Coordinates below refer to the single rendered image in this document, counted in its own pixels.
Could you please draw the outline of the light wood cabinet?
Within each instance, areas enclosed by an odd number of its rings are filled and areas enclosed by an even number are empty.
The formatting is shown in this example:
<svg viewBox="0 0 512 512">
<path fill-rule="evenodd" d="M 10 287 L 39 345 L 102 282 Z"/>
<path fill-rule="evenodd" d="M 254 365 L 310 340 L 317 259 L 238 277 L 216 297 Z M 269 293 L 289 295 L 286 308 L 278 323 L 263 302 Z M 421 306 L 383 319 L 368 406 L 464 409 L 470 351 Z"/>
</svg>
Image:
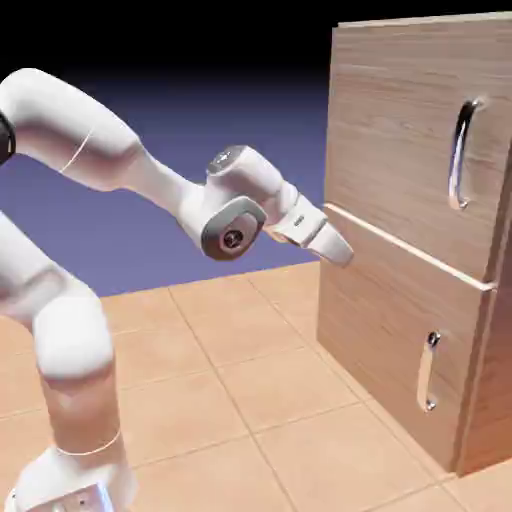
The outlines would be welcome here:
<svg viewBox="0 0 512 512">
<path fill-rule="evenodd" d="M 358 225 L 481 290 L 492 290 L 480 345 L 474 350 L 474 376 L 469 386 L 467 419 L 454 472 L 468 474 L 512 457 L 512 177 L 501 214 L 501 240 L 496 276 L 480 282 L 444 264 L 394 235 L 328 202 Z"/>
</svg>

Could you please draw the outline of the large wooden cabinet door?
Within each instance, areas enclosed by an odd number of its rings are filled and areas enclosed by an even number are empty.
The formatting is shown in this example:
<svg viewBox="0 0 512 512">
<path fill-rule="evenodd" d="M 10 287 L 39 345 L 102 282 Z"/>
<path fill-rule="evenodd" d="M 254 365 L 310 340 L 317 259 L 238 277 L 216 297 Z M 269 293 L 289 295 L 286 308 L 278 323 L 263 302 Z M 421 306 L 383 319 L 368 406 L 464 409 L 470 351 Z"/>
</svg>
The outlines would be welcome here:
<svg viewBox="0 0 512 512">
<path fill-rule="evenodd" d="M 462 104 L 482 97 L 448 204 Z M 325 198 L 480 282 L 512 177 L 512 12 L 342 23 L 332 37 Z"/>
</svg>

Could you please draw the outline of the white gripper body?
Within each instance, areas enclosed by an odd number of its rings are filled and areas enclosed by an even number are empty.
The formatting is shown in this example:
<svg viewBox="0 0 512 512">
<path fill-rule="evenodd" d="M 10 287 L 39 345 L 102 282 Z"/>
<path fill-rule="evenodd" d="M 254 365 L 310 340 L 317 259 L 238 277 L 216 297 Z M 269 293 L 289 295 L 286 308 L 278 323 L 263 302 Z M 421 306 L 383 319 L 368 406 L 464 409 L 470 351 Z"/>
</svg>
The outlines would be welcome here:
<svg viewBox="0 0 512 512">
<path fill-rule="evenodd" d="M 354 255 L 350 244 L 329 222 L 326 222 L 312 238 L 308 250 L 339 267 L 346 267 Z"/>
</svg>

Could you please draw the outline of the small wooden cabinet door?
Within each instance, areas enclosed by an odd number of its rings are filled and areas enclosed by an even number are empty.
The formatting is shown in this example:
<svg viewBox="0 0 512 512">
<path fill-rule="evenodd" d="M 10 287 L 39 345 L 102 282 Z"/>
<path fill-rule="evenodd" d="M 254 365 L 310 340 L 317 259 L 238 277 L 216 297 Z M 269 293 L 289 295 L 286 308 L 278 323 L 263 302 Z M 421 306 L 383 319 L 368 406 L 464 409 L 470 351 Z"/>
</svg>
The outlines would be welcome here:
<svg viewBox="0 0 512 512">
<path fill-rule="evenodd" d="M 467 419 L 474 350 L 492 290 L 481 290 L 340 215 L 329 220 L 351 242 L 341 268 L 320 268 L 317 338 L 321 345 L 444 469 L 457 465 Z M 430 381 L 436 407 L 416 400 L 427 335 L 441 340 Z"/>
</svg>

